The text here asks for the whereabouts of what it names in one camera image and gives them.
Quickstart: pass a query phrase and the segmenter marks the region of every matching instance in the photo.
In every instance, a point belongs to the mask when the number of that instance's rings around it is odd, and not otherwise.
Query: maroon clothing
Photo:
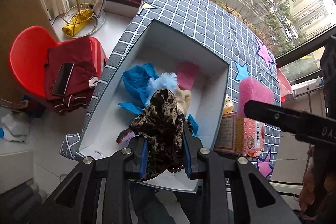
[[[64,96],[53,95],[58,72],[63,63],[74,63]],[[44,92],[46,99],[55,105],[59,113],[86,107],[93,95],[98,81],[92,61],[89,37],[80,37],[71,42],[48,49],[47,62],[44,65]]]

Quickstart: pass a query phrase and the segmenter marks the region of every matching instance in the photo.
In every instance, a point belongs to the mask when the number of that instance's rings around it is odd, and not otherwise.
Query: chair backrest
[[[9,68],[18,83],[29,93],[45,98],[44,64],[49,48],[58,43],[41,26],[22,31],[15,39],[9,53]]]

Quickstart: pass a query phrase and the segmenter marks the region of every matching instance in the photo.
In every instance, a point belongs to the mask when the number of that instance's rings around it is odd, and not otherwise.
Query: light blue feather
[[[175,73],[165,72],[156,80],[150,78],[147,86],[148,98],[145,106],[149,106],[150,100],[157,90],[167,88],[171,92],[175,92],[177,84],[177,76]]]

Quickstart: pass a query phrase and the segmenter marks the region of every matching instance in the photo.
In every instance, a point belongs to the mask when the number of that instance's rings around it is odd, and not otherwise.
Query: silver screw
[[[121,150],[121,153],[123,153],[124,155],[129,155],[132,152],[132,149],[125,147]]]
[[[83,159],[83,163],[85,163],[85,164],[90,164],[92,161],[93,161],[92,157],[85,157]]]
[[[240,157],[240,158],[238,158],[238,162],[240,163],[240,164],[247,164],[248,163],[248,160],[246,159],[246,158],[244,158],[244,157]]]
[[[210,150],[209,150],[208,148],[206,148],[206,147],[202,147],[202,148],[200,148],[199,152],[200,152],[201,154],[206,155],[206,154],[209,154],[209,153],[210,153]]]

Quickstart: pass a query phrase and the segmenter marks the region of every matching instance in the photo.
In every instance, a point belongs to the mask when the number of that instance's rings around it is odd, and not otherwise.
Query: pink bowl
[[[287,94],[292,94],[293,93],[292,87],[288,82],[286,76],[282,73],[282,71],[279,68],[277,68],[277,75],[280,84],[280,96],[284,97]]]

